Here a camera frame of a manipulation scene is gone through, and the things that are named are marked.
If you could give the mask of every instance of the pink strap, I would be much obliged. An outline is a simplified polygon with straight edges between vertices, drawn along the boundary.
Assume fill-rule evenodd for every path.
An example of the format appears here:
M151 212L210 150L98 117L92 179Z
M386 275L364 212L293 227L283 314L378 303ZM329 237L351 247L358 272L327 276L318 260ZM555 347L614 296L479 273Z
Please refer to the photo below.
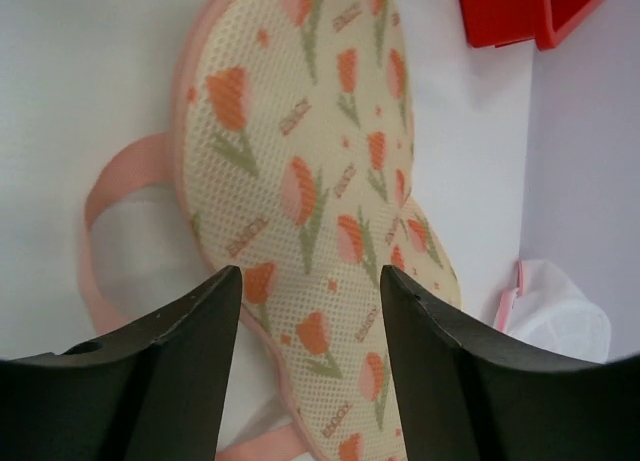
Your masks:
M513 304L519 296L522 296L524 292L524 271L522 268L522 261L518 261L518 281L515 289L505 289L500 297L500 305L498 306L498 313L496 314L495 327L498 331L504 333L507 330L509 324L509 318L511 317L511 311L513 310Z
M171 182L166 147L166 133L130 144L104 167L87 196L78 283L93 325L100 335L121 328L131 320L118 313L98 288L91 258L91 227L102 213L134 191ZM292 461L306 452L295 428L288 425L233 446L216 455L216 461Z
M215 461L292 461L306 452L295 427L288 424L218 453Z
M78 282L89 316L99 335L121 328L131 320L118 313L98 288L91 259L89 232L104 211L127 195L152 184L171 181L165 139L165 133L155 134L124 148L104 167L87 196Z

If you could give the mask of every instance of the green leaf print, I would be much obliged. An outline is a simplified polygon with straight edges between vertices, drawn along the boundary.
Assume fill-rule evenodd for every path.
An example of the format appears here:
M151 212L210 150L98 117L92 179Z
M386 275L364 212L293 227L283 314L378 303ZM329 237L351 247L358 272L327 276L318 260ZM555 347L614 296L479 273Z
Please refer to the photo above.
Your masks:
M200 213L194 213L191 216L191 229L193 230L193 234L195 234L196 239L200 240L200 229L202 227L202 216Z
M355 95L350 94L349 97L347 97L344 94L340 94L338 107L347 118L349 118L357 127L360 127L360 118L358 117Z
M375 20L376 55L378 57L378 67L382 67L382 52L384 50L384 38L387 30L387 19L389 17L389 0L383 0L382 10Z
M301 28L302 48L309 67L309 75L314 85L318 84L316 45L318 43L318 25L320 24L323 3L324 0L313 0L309 19Z
M402 95L400 99L400 117L402 118L402 125L404 126L404 132L407 132L407 93Z
M318 376L342 379L342 372L331 353L327 351L324 356L327 364L322 364L313 359L305 359L305 362L308 364L307 369Z
M440 268L444 269L442 264L442 260L440 259L440 255L438 254L438 248L436 247L436 243L433 239L433 232L431 231L431 226L429 225L429 221L426 218L421 217L419 214L416 214L416 219L422 226L424 227L424 231L427 234L427 253L429 257L436 263Z
M249 143L249 137L244 131L238 133L237 141L240 145L239 148L234 146L222 133L214 132L213 136L213 149L220 156L223 156L227 161L238 168L245 170L252 177L258 177L260 174L258 171L258 164L256 163L256 158L253 155L253 150Z
M380 289L380 282L378 280L378 258L376 256L375 248L373 247L369 221L365 223L362 215L362 208L358 209L358 226L362 233L362 244L364 245L364 255L366 258L362 260L362 267L367 272L369 279L371 279L371 282L376 289Z
M370 169L367 179L373 190L378 193L385 203L388 203L389 197L387 195L387 181L384 178L384 173L382 171L373 171Z
M400 218L400 226L402 226L402 230L404 231L404 237L409 241L409 230L407 230L407 223L405 223L404 219Z
M265 304L258 305L258 313L262 329L264 329L267 333L271 333L271 322L269 321L269 312L267 311L267 306Z
M387 406L387 396L389 395L389 384L391 381L391 369L389 367L389 356L384 358L384 381L382 383L382 392L380 397L375 400L375 412L376 421L378 423L378 429L384 430L384 412Z
M318 197L313 213L309 218L306 226L300 228L300 246L302 249L302 260L304 262L305 274L311 274L311 268L313 267L313 253L316 248L316 242L318 241L318 234L322 227L322 215L324 214L324 208L327 205L327 199L329 198L329 190L322 188L322 170L318 172L318 176L314 181L314 186L317 193L321 193Z

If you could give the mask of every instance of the white laundry bag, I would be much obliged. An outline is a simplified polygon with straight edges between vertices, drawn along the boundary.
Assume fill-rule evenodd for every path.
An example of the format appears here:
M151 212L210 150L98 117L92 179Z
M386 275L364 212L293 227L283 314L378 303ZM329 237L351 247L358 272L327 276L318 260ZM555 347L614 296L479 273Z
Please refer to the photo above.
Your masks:
M494 328L571 358L604 363L609 356L609 318L546 260L518 263L517 287L503 292Z

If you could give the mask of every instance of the eye mask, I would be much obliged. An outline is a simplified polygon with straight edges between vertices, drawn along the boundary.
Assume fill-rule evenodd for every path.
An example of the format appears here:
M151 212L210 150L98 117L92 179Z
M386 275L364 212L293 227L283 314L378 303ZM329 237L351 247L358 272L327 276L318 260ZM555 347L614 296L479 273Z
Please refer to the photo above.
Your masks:
M101 332L129 320L97 289L89 229L171 182L202 257L242 269L241 320L264 341L294 423L217 459L406 458L379 276L405 270L460 305L410 196L414 133L393 0L210 0L189 36L168 133L105 167L85 207L84 298Z

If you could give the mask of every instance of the cream mesh fabric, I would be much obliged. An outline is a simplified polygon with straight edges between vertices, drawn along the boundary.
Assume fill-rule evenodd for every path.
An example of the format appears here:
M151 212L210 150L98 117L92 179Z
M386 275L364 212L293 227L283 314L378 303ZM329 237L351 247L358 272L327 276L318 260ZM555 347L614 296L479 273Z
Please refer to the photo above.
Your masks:
M244 307L282 360L289 407L316 452L403 459L380 271L393 263L454 305L460 295L409 197L395 4L232 0L199 60L174 142L203 253L243 269Z

